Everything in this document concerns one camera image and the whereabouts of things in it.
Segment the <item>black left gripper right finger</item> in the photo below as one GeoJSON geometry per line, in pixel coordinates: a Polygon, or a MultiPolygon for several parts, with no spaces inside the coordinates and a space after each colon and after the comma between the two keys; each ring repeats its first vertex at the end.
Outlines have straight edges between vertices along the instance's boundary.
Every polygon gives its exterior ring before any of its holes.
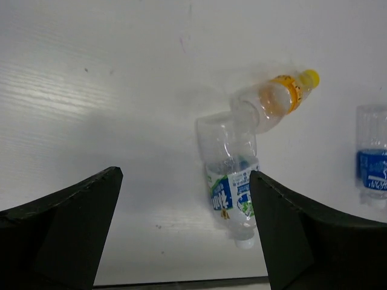
{"type": "Polygon", "coordinates": [[[272,289],[385,289],[386,224],[333,209],[250,174],[272,289]]]}

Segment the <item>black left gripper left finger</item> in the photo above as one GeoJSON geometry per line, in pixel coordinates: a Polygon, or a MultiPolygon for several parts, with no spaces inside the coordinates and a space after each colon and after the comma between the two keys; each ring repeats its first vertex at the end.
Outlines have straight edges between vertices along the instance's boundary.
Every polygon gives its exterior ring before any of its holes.
{"type": "Polygon", "coordinates": [[[1,289],[92,289],[122,180],[108,167],[1,211],[1,289]]]}

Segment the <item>green-blue label clear bottle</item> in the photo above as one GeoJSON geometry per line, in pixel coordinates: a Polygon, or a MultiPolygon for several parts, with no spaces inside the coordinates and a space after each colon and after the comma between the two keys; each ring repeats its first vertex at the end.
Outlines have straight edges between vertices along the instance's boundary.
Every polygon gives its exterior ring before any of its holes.
{"type": "Polygon", "coordinates": [[[259,170],[253,122],[220,112],[198,118],[196,130],[215,219],[238,248],[250,249],[256,228],[250,174],[259,170]]]}

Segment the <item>blue label clear bottle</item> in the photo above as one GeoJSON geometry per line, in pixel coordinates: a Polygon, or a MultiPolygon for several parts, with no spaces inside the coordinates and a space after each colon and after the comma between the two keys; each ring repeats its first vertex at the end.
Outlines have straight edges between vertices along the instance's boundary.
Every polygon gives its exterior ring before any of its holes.
{"type": "Polygon", "coordinates": [[[363,203],[386,208],[386,105],[357,107],[356,186],[363,203]]]}

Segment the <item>yellow cap orange label bottle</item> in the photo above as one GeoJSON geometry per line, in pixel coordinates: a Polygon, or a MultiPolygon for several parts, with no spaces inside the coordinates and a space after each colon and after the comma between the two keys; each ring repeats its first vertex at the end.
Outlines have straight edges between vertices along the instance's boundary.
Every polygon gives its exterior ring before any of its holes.
{"type": "Polygon", "coordinates": [[[279,75],[235,93],[230,108],[238,119],[250,121],[257,134],[263,134],[295,111],[319,82],[313,69],[279,75]]]}

